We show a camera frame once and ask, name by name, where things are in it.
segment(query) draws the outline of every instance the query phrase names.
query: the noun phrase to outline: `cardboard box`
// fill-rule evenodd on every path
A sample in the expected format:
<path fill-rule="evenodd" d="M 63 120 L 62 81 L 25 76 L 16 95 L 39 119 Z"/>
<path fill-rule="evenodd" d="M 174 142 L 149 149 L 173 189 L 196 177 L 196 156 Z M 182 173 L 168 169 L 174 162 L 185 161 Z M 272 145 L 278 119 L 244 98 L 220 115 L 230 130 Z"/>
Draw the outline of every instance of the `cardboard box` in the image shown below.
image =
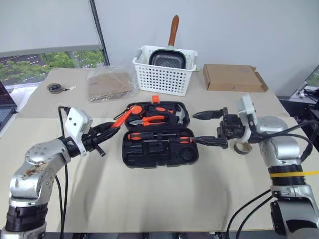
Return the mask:
<path fill-rule="evenodd" d="M 204 65 L 204 79 L 209 91 L 266 92 L 268 86 L 248 65 Z"/>

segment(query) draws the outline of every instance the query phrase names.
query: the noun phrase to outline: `frying pan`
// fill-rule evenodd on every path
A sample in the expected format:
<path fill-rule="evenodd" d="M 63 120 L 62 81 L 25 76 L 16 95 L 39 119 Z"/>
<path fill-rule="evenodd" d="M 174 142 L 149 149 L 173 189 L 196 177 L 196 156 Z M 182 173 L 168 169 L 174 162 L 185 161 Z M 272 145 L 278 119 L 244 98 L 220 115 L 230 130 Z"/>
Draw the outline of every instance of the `frying pan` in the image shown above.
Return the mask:
<path fill-rule="evenodd" d="M 175 43 L 178 23 L 179 23 L 178 15 L 175 15 L 171 22 L 170 36 L 168 40 L 167 50 L 161 49 L 161 50 L 154 51 L 150 56 L 149 65 L 185 69 L 186 57 L 180 51 L 174 51 L 174 43 Z"/>

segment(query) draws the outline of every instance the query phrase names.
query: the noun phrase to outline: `laptop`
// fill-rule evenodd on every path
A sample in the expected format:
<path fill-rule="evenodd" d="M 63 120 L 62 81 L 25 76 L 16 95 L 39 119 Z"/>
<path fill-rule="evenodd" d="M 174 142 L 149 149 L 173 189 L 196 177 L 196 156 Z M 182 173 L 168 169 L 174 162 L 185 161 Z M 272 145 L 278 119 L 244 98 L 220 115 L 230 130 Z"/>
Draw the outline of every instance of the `laptop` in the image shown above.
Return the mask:
<path fill-rule="evenodd" d="M 16 113 L 16 103 L 0 82 L 0 131 L 9 121 L 11 116 Z"/>

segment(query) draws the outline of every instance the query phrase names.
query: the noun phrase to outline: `clear plastic bag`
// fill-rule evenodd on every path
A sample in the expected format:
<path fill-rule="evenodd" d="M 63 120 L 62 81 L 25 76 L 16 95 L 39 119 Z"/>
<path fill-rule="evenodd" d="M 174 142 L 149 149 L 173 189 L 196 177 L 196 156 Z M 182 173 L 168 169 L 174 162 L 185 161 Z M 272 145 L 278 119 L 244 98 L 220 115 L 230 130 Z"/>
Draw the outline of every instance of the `clear plastic bag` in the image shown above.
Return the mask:
<path fill-rule="evenodd" d="M 104 102 L 132 96 L 138 90 L 136 77 L 131 78 L 120 66 L 94 68 L 88 75 L 88 101 Z"/>

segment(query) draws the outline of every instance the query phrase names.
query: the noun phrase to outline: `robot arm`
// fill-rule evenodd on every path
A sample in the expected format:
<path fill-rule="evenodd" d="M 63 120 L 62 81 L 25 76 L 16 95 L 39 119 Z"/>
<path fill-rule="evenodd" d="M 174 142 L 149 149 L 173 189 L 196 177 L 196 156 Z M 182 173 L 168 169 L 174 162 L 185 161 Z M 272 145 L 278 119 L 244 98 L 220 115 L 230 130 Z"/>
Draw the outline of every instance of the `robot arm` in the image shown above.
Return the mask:
<path fill-rule="evenodd" d="M 290 136 L 267 137 L 288 129 L 278 117 L 257 118 L 249 95 L 237 102 L 238 115 L 228 114 L 224 108 L 223 119 L 217 128 L 218 139 L 227 148 L 227 141 L 237 139 L 238 143 L 258 143 L 268 168 L 272 186 L 271 216 L 274 230 L 289 239 L 319 238 L 319 211 L 311 186 L 306 184 L 301 166 L 300 148 Z M 197 113 L 195 118 L 207 120 L 221 111 Z"/>
<path fill-rule="evenodd" d="M 91 128 L 92 119 L 83 111 L 71 108 L 65 127 L 70 135 L 39 143 L 25 154 L 24 164 L 10 182 L 9 210 L 1 239 L 41 239 L 44 237 L 47 204 L 56 173 L 71 158 L 87 151 L 105 152 L 99 143 L 120 129 L 112 122 Z"/>

